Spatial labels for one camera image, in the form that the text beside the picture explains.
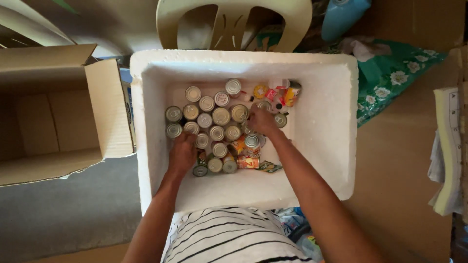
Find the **open cardboard box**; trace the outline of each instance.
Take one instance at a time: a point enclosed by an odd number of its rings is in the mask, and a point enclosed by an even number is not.
[[[134,153],[117,61],[85,66],[95,48],[0,49],[0,185]]]
[[[230,78],[243,89],[270,78],[288,78],[302,84],[300,98],[282,129],[314,165],[341,200],[353,193],[356,154],[356,100],[358,68],[349,55],[242,51],[152,50],[132,55],[132,97],[138,144],[140,201],[145,213],[168,168],[171,141],[165,134],[164,111],[188,104],[185,89],[199,86],[202,95],[214,95]],[[278,162],[269,140],[265,160]],[[176,212],[216,205],[274,209],[297,206],[284,171],[273,174],[246,169],[231,175],[185,176]]]

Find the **white styrofoam cooler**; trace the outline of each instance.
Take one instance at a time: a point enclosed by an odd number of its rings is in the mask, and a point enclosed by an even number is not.
[[[358,67],[349,55],[240,51],[149,50],[130,61],[132,103],[137,137],[141,209],[144,214],[168,167],[171,141],[164,111],[188,102],[185,89],[202,95],[222,90],[230,78],[249,90],[270,78],[295,79],[302,85],[283,132],[312,163],[341,200],[353,193],[356,166]],[[262,157],[277,163],[269,142]],[[274,209],[299,203],[284,171],[273,174],[238,170],[232,175],[195,177],[191,171],[179,190],[176,212],[216,205]]]

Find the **black and white striped shirt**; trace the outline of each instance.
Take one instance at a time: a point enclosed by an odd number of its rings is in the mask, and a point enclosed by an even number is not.
[[[311,262],[270,211],[233,206],[185,215],[169,231],[165,263]]]

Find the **floor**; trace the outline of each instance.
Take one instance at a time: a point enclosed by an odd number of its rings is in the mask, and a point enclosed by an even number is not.
[[[0,188],[0,263],[127,243],[141,220],[137,156]]]

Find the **plastic chair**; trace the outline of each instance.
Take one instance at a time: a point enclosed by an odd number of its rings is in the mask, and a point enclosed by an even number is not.
[[[156,28],[164,49],[177,49],[177,28],[188,11],[215,4],[218,12],[210,50],[238,51],[250,10],[264,7],[280,14],[286,26],[275,52],[292,52],[304,38],[312,20],[311,0],[160,0]]]

